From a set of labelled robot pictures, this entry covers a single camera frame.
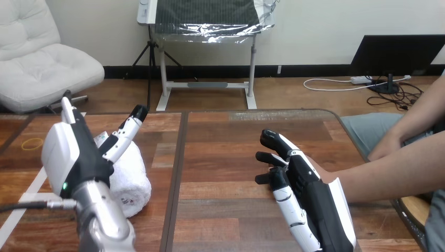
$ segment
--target black baseboard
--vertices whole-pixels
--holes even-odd
[[[147,79],[148,66],[105,66],[106,79]],[[424,76],[439,76],[445,69],[445,64],[431,65]],[[249,66],[167,66],[169,79],[187,78],[248,78]],[[278,66],[256,66],[255,77],[327,77],[348,76],[350,65],[294,65],[282,66],[278,74]],[[153,79],[161,78],[159,66],[152,72]]]

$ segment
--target person's leg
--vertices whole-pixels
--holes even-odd
[[[342,117],[342,122],[360,151],[368,156],[401,114],[370,113]]]
[[[386,131],[401,117],[401,114],[371,113],[341,119],[357,147],[368,156]],[[432,131],[421,133],[405,141],[403,145],[430,135]],[[437,190],[433,194],[425,231],[428,251],[445,251],[445,190]]]
[[[445,190],[433,194],[425,233],[429,252],[445,251]]]

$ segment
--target white robotic hand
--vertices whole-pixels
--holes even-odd
[[[269,184],[290,231],[304,252],[352,252],[356,238],[340,181],[324,184],[304,153],[271,130],[260,142],[279,156],[257,152],[258,161],[275,167],[258,175],[258,184]]]
[[[51,188],[77,202],[79,251],[135,251],[134,228],[111,197],[110,175],[148,110],[136,106],[98,149],[85,119],[67,96],[61,101],[62,122],[48,132],[41,156]]]

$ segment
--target cushioned armchair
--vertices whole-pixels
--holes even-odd
[[[0,0],[0,104],[33,111],[99,84],[102,65],[60,44],[45,0]]]

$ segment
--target person's hand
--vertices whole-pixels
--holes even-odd
[[[380,142],[374,147],[368,156],[370,161],[381,159],[384,156],[390,155],[401,148],[400,138],[395,134],[388,132]]]
[[[311,157],[306,156],[311,162],[312,166],[319,173],[321,180],[323,183],[329,184],[330,182],[336,179],[336,176],[332,172],[328,172],[323,169],[319,164],[317,164]]]

